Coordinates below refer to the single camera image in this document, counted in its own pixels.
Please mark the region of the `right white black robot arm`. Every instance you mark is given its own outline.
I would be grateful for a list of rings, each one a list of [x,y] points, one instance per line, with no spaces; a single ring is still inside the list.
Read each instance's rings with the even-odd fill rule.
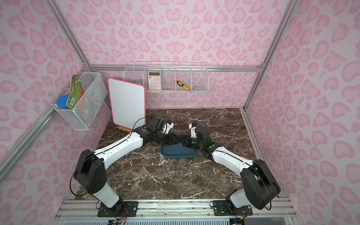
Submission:
[[[186,147],[200,150],[205,158],[240,176],[243,188],[226,197],[232,207],[254,206],[259,210],[271,209],[272,200],[280,194],[281,188],[263,160],[245,159],[227,150],[225,146],[212,141],[207,127],[191,123],[189,130],[190,135],[184,141]]]

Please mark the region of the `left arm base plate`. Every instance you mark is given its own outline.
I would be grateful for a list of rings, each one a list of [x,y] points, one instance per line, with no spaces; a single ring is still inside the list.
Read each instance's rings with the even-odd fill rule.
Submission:
[[[101,203],[97,217],[99,218],[122,218],[135,217],[138,209],[138,201],[119,201],[112,208],[108,208],[103,203]]]

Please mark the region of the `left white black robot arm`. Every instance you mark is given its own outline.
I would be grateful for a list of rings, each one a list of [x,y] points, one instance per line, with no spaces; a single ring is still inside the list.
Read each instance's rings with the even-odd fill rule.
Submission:
[[[96,197],[109,209],[115,209],[122,200],[107,182],[106,170],[118,159],[148,143],[168,146],[180,141],[172,132],[151,131],[149,127],[138,127],[125,138],[96,151],[85,150],[81,153],[72,178],[88,194]]]

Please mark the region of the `teal plastic storage box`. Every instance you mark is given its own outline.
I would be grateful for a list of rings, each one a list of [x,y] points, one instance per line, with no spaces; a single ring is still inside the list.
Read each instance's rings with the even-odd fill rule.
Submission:
[[[191,159],[197,154],[197,150],[185,146],[188,135],[175,135],[173,145],[160,146],[160,153],[167,159]]]

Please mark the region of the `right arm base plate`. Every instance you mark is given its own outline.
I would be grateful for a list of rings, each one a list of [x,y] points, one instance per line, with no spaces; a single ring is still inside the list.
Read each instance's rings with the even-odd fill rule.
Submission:
[[[241,208],[236,208],[230,201],[227,200],[213,200],[209,203],[213,209],[215,216],[252,216],[253,211],[250,205]]]

